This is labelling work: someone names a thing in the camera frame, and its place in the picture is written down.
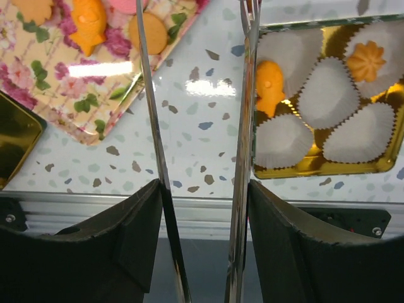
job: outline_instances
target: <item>white paper cupcake liner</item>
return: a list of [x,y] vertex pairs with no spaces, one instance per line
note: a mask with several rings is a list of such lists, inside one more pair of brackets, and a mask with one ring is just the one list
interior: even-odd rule
[[355,82],[364,98],[371,98],[394,85],[404,74],[404,21],[380,22],[365,26],[352,37],[344,51],[345,61],[355,52],[359,43],[373,41],[384,48],[386,63],[377,71],[373,82]]
[[283,73],[286,98],[295,95],[317,61],[323,44],[319,28],[267,33],[258,42],[257,64],[273,61]]
[[390,105],[369,104],[330,134],[324,142],[324,158],[341,163],[372,161],[386,151],[394,126]]
[[325,129],[353,114],[359,103],[359,93],[344,63],[328,57],[314,67],[299,96],[297,108],[304,122],[314,129]]
[[298,164],[313,144],[310,129],[295,115],[270,119],[257,127],[255,164],[281,169]]

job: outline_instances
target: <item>screw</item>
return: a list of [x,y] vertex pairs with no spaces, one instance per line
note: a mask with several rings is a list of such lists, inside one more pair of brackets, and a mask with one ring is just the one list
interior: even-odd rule
[[15,221],[15,216],[14,215],[7,215],[6,217],[6,222],[7,223],[12,223]]
[[375,227],[374,229],[372,229],[372,233],[375,234],[376,236],[380,237],[382,234],[381,228]]

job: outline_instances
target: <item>orange fish-shaped cookie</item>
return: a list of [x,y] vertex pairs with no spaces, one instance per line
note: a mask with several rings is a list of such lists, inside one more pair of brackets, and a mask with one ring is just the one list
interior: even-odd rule
[[77,32],[70,35],[84,55],[90,56],[95,46],[107,40],[107,13],[101,0],[73,0],[71,16],[77,26]]
[[256,88],[260,99],[257,109],[265,112],[269,118],[275,115],[279,102],[285,100],[283,92],[283,73],[279,65],[272,61],[263,61],[257,67]]

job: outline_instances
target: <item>gold tray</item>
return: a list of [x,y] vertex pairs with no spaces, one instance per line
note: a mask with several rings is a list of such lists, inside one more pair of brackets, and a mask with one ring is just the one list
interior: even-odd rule
[[0,92],[0,190],[20,170],[45,126]]
[[[384,21],[397,20],[399,17],[397,15],[385,16],[385,17],[373,17],[384,19]],[[354,35],[359,29],[361,29],[366,22],[363,24],[349,24],[349,23],[361,23],[361,18],[356,20],[332,20],[326,21],[324,23],[319,22],[316,27],[321,27],[323,31],[323,48],[321,49],[321,55],[319,60],[324,57],[337,57],[343,59],[343,50],[346,43],[349,41],[350,37]],[[372,20],[368,17],[364,21],[370,23]],[[288,25],[289,28],[309,28],[314,27],[313,23],[296,23],[292,26]],[[277,25],[275,27],[264,27],[260,29],[260,35],[266,32],[274,32],[277,30],[282,30],[282,26]],[[297,101],[299,97],[299,92],[297,92],[289,100],[284,100],[282,103],[278,104],[275,111],[275,116],[282,114],[295,114],[299,116],[297,112]],[[367,163],[335,163],[329,162],[323,157],[323,143],[326,141],[327,137],[330,135],[332,130],[337,126],[330,129],[313,130],[314,143],[311,147],[309,153],[295,166],[286,169],[266,169],[258,165],[253,165],[253,172],[255,176],[259,179],[276,179],[276,178],[286,178],[286,177],[297,177],[297,176],[310,176],[310,175],[336,175],[336,174],[362,174],[362,173],[374,173],[374,172],[386,172],[393,168],[398,152],[400,151],[401,142],[404,138],[404,78],[402,78],[398,83],[391,86],[387,91],[373,96],[372,98],[361,98],[360,106],[358,109],[363,108],[363,106],[374,103],[383,102],[387,103],[395,111],[396,114],[396,128],[393,132],[393,137],[385,151],[379,158],[367,162]],[[267,121],[269,118],[264,112],[256,111],[254,119],[254,133],[256,126]]]

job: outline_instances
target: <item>floral tray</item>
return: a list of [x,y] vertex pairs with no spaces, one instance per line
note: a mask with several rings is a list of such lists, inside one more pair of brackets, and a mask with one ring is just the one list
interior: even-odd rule
[[[72,0],[54,0],[52,18],[40,27],[25,23],[11,0],[0,0],[0,89],[87,145],[103,140],[143,89],[140,55],[128,35],[132,16],[102,1],[107,41],[85,57],[69,38],[76,31]],[[145,11],[159,17],[169,35],[163,52],[149,56],[153,71],[208,2],[149,0]]]

